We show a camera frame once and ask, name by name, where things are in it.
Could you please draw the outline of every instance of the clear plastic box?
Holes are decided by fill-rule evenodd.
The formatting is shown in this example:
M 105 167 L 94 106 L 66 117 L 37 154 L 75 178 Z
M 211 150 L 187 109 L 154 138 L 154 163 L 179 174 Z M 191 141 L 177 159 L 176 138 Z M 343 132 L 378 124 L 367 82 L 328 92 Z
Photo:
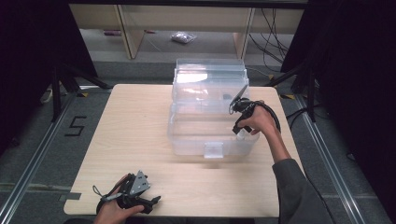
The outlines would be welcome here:
M 168 124 L 174 152 L 206 158 L 247 155 L 259 135 L 235 135 L 241 114 L 229 113 L 232 99 L 247 84 L 241 60 L 177 60 Z M 248 98 L 248 88 L 243 97 Z

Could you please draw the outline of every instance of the white desk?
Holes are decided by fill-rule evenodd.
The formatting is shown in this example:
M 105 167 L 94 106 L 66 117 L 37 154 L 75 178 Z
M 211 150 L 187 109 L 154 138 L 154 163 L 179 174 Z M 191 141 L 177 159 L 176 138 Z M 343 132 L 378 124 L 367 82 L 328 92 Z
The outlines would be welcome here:
M 263 136 L 245 157 L 204 159 L 177 156 L 166 137 L 172 86 L 117 85 L 108 99 L 68 200 L 69 215 L 93 215 L 100 197 L 127 173 L 142 170 L 151 189 L 161 195 L 150 216 L 277 217 L 273 159 Z M 300 162 L 282 105 L 273 88 L 250 87 L 252 100 L 264 100 L 278 115 L 290 155 Z

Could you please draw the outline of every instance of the gray carpet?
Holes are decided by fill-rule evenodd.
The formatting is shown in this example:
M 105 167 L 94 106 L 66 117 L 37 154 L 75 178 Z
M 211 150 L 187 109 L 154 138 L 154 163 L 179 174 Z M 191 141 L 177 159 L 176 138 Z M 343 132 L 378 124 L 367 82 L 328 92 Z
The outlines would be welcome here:
M 173 63 L 95 63 L 95 67 L 101 80 L 110 85 L 118 83 L 172 84 L 175 69 Z M 249 67 L 258 69 L 266 75 L 279 76 L 279 73 L 264 66 Z M 255 70 L 248 69 L 247 73 L 251 86 L 261 86 L 268 82 L 268 76 Z M 277 86 L 279 94 L 291 93 L 292 80 L 293 78 Z M 78 79 L 78 82 L 81 85 L 91 85 L 83 79 Z M 91 92 L 87 97 L 77 97 L 74 100 L 11 223 L 64 223 L 73 217 L 64 213 L 64 195 L 73 185 L 108 97 L 109 93 L 99 91 Z M 281 99 L 281 104 L 286 115 L 298 110 L 295 100 Z M 9 148 L 0 159 L 0 183 L 2 184 L 0 200 L 2 202 L 10 192 L 10 189 L 6 189 L 5 185 L 13 184 L 19 179 L 48 129 L 51 109 L 51 103 L 39 107 L 21 133 L 21 144 L 18 147 Z M 319 130 L 352 194 L 356 196 L 367 223 L 390 223 L 359 166 L 354 161 L 347 159 L 347 147 L 332 121 L 327 118 L 326 111 L 323 108 L 318 108 L 316 113 Z M 76 129 L 69 128 L 75 116 L 86 117 L 77 119 L 75 122 L 77 125 L 84 126 L 84 129 L 80 136 L 65 136 L 78 132 Z M 297 118 L 291 132 L 306 174 L 312 180 L 313 185 L 318 188 L 336 222 L 350 223 L 347 212 L 302 117 Z M 277 223 L 277 219 L 257 218 L 256 223 Z

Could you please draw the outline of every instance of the black sleeve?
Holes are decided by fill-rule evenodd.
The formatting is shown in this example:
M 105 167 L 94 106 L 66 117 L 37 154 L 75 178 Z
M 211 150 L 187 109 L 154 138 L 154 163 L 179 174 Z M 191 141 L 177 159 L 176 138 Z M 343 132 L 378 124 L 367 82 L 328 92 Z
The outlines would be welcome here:
M 280 223 L 332 223 L 322 200 L 295 160 L 277 162 L 273 170 L 279 194 Z

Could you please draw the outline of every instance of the plastic bag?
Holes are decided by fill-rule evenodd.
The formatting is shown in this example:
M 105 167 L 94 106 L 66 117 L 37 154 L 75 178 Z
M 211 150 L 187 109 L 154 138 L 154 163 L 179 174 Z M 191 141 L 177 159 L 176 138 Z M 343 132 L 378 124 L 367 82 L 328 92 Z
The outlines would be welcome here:
M 186 32 L 176 32 L 172 34 L 171 39 L 178 43 L 187 44 L 194 40 L 197 36 Z

